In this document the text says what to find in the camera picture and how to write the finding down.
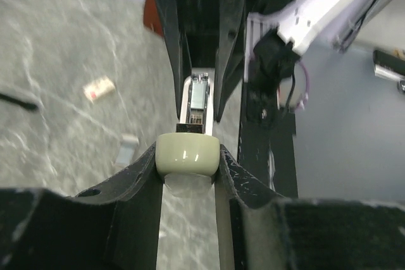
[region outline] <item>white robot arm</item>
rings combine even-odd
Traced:
[[[356,34],[365,21],[365,15],[371,13],[373,9],[381,8],[389,1],[296,0],[274,15],[261,16],[251,13],[249,19],[256,23],[262,22],[267,27],[276,24],[278,36],[285,43],[293,42],[292,50],[302,56],[312,41],[322,34],[328,35],[325,33],[328,29],[329,32],[334,29],[332,31],[332,36],[335,36],[332,38],[334,44],[343,43],[345,37],[337,37],[339,32],[344,32],[342,30],[346,27],[346,30],[349,29]]]

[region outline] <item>marble tabletop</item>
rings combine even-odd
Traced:
[[[0,0],[0,92],[38,113],[0,102],[0,187],[76,195],[118,171],[120,135],[141,155],[177,122],[165,43],[142,26],[131,0]],[[106,75],[116,92],[95,103],[83,86]],[[217,136],[237,150],[240,87]],[[177,199],[164,191],[157,269],[219,269],[213,191]]]

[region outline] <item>small electronic component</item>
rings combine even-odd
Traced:
[[[207,73],[193,74],[185,83],[182,115],[177,132],[207,133],[212,132],[213,105],[209,103],[212,95],[212,83]]]
[[[83,90],[86,98],[94,102],[98,98],[115,91],[115,85],[107,76],[103,76],[85,85]]]
[[[122,134],[120,150],[116,156],[114,166],[118,168],[126,168],[132,163],[135,151],[139,146],[139,139],[135,135]]]

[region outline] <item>small white box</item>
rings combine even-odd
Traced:
[[[115,85],[107,76],[104,76],[88,83],[83,89],[86,98],[94,102],[96,99],[115,91]]]

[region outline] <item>black bracket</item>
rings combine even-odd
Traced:
[[[245,0],[155,0],[175,84],[180,117],[183,84],[192,68],[214,68],[214,119],[244,69]]]

